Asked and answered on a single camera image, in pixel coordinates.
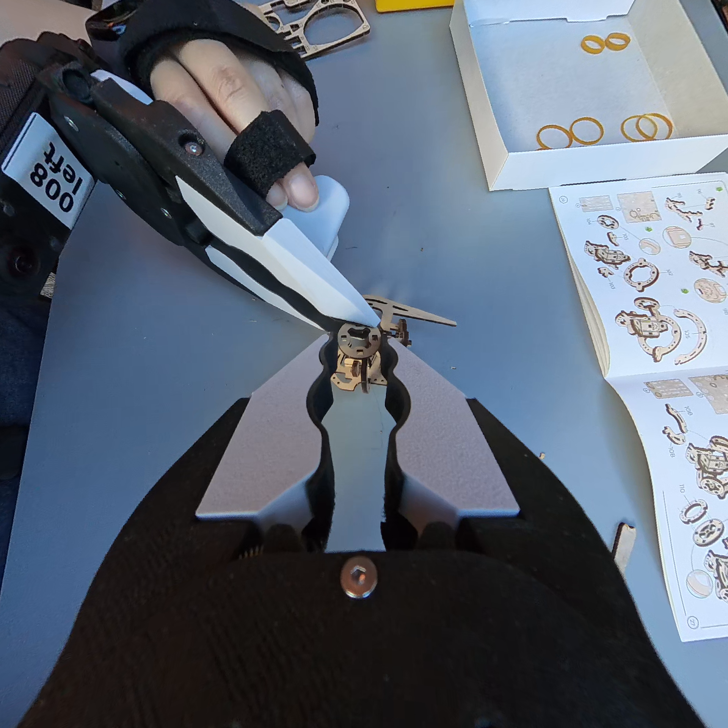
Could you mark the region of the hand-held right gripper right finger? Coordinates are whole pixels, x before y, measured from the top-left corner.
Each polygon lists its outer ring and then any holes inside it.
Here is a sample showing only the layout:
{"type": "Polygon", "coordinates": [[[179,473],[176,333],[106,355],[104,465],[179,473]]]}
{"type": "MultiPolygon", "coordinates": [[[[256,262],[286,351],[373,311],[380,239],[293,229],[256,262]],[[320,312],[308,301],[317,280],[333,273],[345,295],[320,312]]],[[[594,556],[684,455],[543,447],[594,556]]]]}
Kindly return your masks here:
{"type": "Polygon", "coordinates": [[[382,348],[395,421],[385,468],[387,550],[409,549],[430,523],[510,517],[519,506],[465,395],[395,339],[382,348]]]}

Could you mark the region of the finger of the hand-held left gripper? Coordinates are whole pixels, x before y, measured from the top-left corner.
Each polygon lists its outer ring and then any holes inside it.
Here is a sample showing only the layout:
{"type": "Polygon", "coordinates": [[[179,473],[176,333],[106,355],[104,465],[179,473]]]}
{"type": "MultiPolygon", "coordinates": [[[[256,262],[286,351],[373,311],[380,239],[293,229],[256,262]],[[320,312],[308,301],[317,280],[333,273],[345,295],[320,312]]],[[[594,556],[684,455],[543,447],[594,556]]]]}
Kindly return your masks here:
{"type": "Polygon", "coordinates": [[[349,322],[369,328],[379,326],[379,317],[314,244],[286,218],[276,222],[262,237],[254,235],[222,209],[176,178],[182,197],[214,237],[236,252],[247,254],[272,275],[251,278],[281,296],[297,312],[324,328],[349,322]]]}
{"type": "Polygon", "coordinates": [[[241,265],[234,262],[228,255],[222,251],[214,248],[212,245],[206,247],[206,256],[209,259],[212,267],[217,268],[228,278],[231,278],[236,284],[241,285],[243,288],[248,290],[253,296],[265,301],[266,303],[275,306],[284,313],[293,315],[299,320],[304,321],[321,331],[327,331],[327,328],[315,323],[305,315],[297,312],[291,305],[289,305],[281,296],[271,292],[265,288],[262,284],[255,281],[254,278],[241,268],[241,265]]]}

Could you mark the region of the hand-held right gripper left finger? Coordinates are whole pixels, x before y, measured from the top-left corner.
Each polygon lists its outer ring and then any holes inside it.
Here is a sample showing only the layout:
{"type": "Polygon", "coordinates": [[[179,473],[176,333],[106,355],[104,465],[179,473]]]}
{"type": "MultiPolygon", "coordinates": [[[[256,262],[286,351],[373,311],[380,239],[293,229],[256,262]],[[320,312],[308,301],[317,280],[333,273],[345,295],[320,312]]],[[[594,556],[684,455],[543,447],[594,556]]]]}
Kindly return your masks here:
{"type": "Polygon", "coordinates": [[[321,336],[259,387],[197,507],[200,519],[288,524],[309,551],[326,547],[334,475],[323,417],[333,404],[336,347],[321,336]]]}

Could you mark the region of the small wooden model assembly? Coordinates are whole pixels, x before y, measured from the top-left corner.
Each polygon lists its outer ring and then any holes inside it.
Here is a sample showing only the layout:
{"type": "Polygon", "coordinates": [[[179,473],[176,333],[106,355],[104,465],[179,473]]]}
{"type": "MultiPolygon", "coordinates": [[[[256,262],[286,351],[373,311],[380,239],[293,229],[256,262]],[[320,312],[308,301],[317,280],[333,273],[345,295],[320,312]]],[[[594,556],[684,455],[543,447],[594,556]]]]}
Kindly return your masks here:
{"type": "Polygon", "coordinates": [[[343,391],[354,391],[359,385],[364,393],[372,385],[387,386],[387,379],[381,373],[381,342],[387,335],[393,335],[405,346],[410,344],[407,323],[400,318],[394,328],[383,333],[379,328],[346,323],[338,333],[339,354],[336,372],[331,382],[343,391]]]}

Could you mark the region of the laser-cut plywood parts sheet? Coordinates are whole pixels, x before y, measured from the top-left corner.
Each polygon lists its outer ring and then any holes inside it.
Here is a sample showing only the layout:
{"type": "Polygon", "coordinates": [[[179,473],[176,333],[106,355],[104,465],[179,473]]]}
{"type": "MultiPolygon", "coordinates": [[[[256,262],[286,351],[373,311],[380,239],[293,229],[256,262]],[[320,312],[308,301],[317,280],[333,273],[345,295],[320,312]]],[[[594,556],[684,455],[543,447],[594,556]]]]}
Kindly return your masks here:
{"type": "Polygon", "coordinates": [[[370,32],[370,24],[356,1],[272,1],[258,6],[247,2],[242,5],[263,18],[303,60],[311,60],[360,41],[370,32]],[[343,13],[357,18],[356,27],[351,32],[328,42],[311,42],[306,32],[309,25],[321,17],[343,13]]]}

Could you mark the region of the person's left hand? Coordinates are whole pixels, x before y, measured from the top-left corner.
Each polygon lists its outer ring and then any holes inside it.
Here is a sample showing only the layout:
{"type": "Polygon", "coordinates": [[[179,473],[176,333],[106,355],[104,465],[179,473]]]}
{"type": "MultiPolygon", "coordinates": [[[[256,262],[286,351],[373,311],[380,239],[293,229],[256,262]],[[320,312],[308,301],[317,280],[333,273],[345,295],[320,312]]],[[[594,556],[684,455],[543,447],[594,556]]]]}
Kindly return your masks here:
{"type": "Polygon", "coordinates": [[[249,52],[212,39],[172,47],[150,75],[154,98],[173,105],[223,161],[232,142],[262,111],[283,111],[307,143],[314,105],[303,86],[249,52]]]}

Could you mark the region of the thin wooden wedge piece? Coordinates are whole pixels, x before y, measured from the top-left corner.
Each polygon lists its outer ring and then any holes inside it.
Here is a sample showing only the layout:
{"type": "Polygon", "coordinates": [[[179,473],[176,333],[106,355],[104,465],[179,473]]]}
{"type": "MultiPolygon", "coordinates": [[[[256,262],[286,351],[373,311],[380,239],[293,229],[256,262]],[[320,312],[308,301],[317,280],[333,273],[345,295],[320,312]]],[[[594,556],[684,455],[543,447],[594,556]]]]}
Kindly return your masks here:
{"type": "Polygon", "coordinates": [[[399,319],[406,318],[427,321],[431,323],[438,323],[452,327],[457,326],[457,323],[455,321],[446,319],[436,314],[425,312],[421,309],[414,308],[413,306],[397,303],[382,296],[365,295],[363,297],[369,303],[371,308],[378,312],[378,314],[380,314],[380,328],[383,331],[392,330],[399,319]]]}

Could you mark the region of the flat wooden stick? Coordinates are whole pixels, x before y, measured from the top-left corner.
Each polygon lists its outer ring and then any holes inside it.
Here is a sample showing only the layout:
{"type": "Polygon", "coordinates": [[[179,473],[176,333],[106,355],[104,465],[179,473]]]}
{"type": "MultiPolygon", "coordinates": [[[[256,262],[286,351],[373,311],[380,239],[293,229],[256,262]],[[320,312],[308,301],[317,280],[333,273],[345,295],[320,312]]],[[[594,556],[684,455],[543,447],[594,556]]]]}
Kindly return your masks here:
{"type": "Polygon", "coordinates": [[[625,575],[637,537],[636,527],[621,522],[617,526],[612,547],[612,557],[622,576],[625,575]]]}

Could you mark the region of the open instruction booklet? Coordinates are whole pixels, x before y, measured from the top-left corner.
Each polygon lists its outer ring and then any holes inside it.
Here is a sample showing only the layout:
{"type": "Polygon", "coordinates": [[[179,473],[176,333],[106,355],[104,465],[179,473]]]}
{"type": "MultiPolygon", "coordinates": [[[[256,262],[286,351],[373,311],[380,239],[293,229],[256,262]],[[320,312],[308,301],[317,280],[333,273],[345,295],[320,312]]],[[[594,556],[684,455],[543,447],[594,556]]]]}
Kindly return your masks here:
{"type": "Polygon", "coordinates": [[[680,638],[724,638],[726,173],[549,193],[602,373],[642,440],[680,638]]]}

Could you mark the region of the person's blue jeans leg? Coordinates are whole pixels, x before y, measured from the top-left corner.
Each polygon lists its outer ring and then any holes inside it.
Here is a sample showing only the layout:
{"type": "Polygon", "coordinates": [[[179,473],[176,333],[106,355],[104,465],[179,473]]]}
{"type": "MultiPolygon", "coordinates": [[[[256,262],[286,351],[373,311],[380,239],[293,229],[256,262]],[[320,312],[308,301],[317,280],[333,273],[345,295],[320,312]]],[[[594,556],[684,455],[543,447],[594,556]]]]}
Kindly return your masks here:
{"type": "Polygon", "coordinates": [[[51,301],[1,299],[1,574],[39,377],[51,301]]]}

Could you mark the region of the white cardboard box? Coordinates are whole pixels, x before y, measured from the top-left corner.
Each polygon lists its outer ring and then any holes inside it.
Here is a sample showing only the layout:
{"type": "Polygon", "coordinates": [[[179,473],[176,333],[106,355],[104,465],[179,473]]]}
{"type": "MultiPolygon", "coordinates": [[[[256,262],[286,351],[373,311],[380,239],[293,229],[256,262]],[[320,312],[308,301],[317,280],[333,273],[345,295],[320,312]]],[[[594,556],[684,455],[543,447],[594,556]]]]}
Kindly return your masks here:
{"type": "Polygon", "coordinates": [[[726,90],[680,2],[455,2],[450,33],[491,190],[694,173],[726,149],[726,90]],[[582,51],[615,31],[626,50],[582,51]],[[673,136],[624,140],[622,120],[651,112],[673,136]],[[601,142],[538,148],[542,126],[581,116],[601,142]]]}

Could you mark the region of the group of yellow rubber bands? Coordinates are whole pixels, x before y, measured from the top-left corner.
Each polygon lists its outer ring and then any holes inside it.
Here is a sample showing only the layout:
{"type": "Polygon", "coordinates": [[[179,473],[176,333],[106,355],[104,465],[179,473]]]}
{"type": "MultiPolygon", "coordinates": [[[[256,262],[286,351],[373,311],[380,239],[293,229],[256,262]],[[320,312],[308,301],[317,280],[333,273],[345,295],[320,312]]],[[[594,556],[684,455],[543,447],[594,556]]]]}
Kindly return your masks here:
{"type": "MultiPolygon", "coordinates": [[[[590,55],[600,55],[605,50],[621,52],[628,48],[632,41],[629,34],[615,31],[605,37],[589,34],[580,41],[583,52],[590,55]]],[[[556,132],[564,135],[569,149],[573,145],[595,146],[601,142],[604,135],[604,125],[592,116],[581,116],[573,120],[566,128],[559,124],[546,124],[535,134],[535,141],[539,149],[551,150],[549,142],[556,139],[556,132]]],[[[669,116],[659,112],[646,114],[633,114],[624,118],[620,125],[620,134],[624,140],[631,143],[648,141],[667,141],[675,132],[675,125],[669,116]]]]}

